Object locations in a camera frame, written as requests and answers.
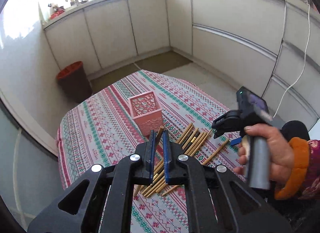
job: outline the floor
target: floor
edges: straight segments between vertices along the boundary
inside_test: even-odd
[[[145,69],[167,76],[181,78],[196,84],[202,91],[218,100],[229,109],[237,109],[236,90],[206,69],[173,51],[140,60],[112,71],[91,81],[94,93],[124,78]]]
[[[137,61],[134,64],[129,64],[112,72],[109,72],[97,79],[91,80],[91,85],[93,92],[97,93],[105,87],[138,71],[139,69],[145,69],[157,73],[164,73],[168,70],[172,70],[189,63],[191,63],[191,61],[187,58],[173,51],[169,51]]]

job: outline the cabinet drawer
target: cabinet drawer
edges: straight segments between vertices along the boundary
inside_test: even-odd
[[[193,27],[193,55],[262,96],[275,61],[237,41]]]
[[[165,0],[128,0],[138,54],[170,46]]]
[[[192,54],[191,0],[167,0],[170,46]]]
[[[268,84],[263,99],[267,102],[268,108],[276,111],[281,97],[287,86],[281,80],[273,76]],[[294,91],[289,90],[285,94],[278,115],[285,121],[298,120],[303,122],[306,127],[311,127],[316,123],[318,116],[307,105],[304,104],[300,96]]]
[[[84,9],[103,68],[137,56],[127,0],[111,0]]]
[[[284,24],[281,0],[192,0],[193,22],[246,38],[278,54]]]
[[[294,83],[303,69],[304,59],[283,43],[275,74],[287,84]],[[293,88],[320,114],[320,73],[308,62]]]
[[[87,75],[101,69],[92,45],[83,10],[49,26],[45,33],[60,68],[83,61]]]
[[[307,55],[320,65],[319,41],[320,23],[310,17],[310,41]],[[309,33],[308,14],[302,10],[287,4],[287,15],[284,29],[284,40],[292,43],[301,51],[305,51]]]

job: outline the tablecloth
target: tablecloth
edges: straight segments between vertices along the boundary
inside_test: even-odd
[[[58,129],[59,169],[63,187],[68,187],[93,164],[109,166],[135,152],[146,141],[130,118],[127,99],[154,91],[163,108],[164,125],[171,141],[176,141],[190,122],[201,131],[209,131],[212,121],[228,108],[205,94],[196,85],[181,79],[141,70],[103,89],[70,110]],[[209,138],[195,157],[202,163],[223,141],[238,137],[227,133]],[[156,153],[156,162],[162,151]],[[230,144],[209,166],[224,164],[232,169],[238,164],[237,148]],[[134,197],[131,232],[188,232],[184,188],[161,197],[154,194]]]

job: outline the pink pen holder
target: pink pen holder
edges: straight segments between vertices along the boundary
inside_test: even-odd
[[[143,136],[150,135],[150,130],[158,131],[163,125],[162,108],[153,91],[148,91],[128,98],[131,118],[138,125]]]

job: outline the patterned sleeve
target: patterned sleeve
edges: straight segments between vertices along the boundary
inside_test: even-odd
[[[320,198],[320,141],[308,141],[310,160],[305,180],[302,183],[299,199]]]

